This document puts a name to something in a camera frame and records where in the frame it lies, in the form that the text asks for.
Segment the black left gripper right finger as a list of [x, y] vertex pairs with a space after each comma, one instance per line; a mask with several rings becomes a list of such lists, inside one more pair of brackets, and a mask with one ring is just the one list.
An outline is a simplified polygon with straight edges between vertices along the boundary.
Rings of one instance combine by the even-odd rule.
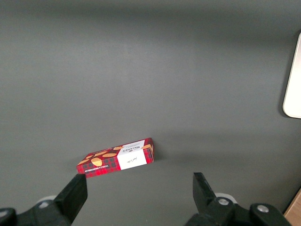
[[198, 213], [187, 226], [289, 226], [282, 212], [267, 203], [254, 203], [248, 209], [226, 196], [217, 196], [201, 172], [193, 174], [193, 199]]

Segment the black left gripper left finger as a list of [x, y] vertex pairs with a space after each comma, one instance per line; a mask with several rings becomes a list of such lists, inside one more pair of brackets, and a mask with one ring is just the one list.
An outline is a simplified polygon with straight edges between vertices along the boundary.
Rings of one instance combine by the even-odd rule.
[[0, 209], [2, 226], [70, 226], [87, 200], [87, 180], [77, 174], [55, 198], [43, 198], [27, 211]]

